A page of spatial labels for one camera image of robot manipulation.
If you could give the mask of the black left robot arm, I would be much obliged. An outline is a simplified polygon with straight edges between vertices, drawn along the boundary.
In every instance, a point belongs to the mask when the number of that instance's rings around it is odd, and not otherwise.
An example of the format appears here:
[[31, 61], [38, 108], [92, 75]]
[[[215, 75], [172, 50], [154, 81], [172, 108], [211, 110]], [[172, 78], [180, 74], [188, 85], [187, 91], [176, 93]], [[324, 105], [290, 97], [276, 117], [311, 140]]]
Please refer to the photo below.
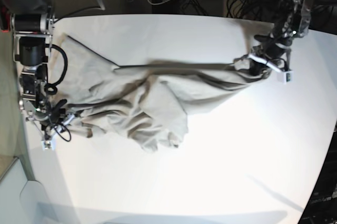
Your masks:
[[293, 41], [308, 34], [313, 6], [314, 0], [277, 0], [272, 29], [254, 35], [258, 45], [242, 57], [249, 63], [250, 75], [267, 78], [272, 71], [288, 74]]

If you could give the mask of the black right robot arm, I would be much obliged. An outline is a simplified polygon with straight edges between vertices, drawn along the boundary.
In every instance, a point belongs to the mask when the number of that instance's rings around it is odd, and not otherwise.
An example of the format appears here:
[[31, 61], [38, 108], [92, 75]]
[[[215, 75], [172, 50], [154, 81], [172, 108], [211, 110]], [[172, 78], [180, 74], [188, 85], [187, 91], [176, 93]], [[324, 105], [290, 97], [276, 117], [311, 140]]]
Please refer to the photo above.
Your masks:
[[[1, 30], [13, 36], [13, 60], [21, 64], [19, 105], [27, 120], [40, 123], [44, 148], [51, 149], [55, 138], [67, 131], [74, 114], [64, 110], [66, 99], [51, 102], [68, 67], [67, 55], [52, 43], [55, 15], [51, 0], [1, 0]], [[60, 78], [48, 80], [48, 58], [58, 51], [64, 61]]]

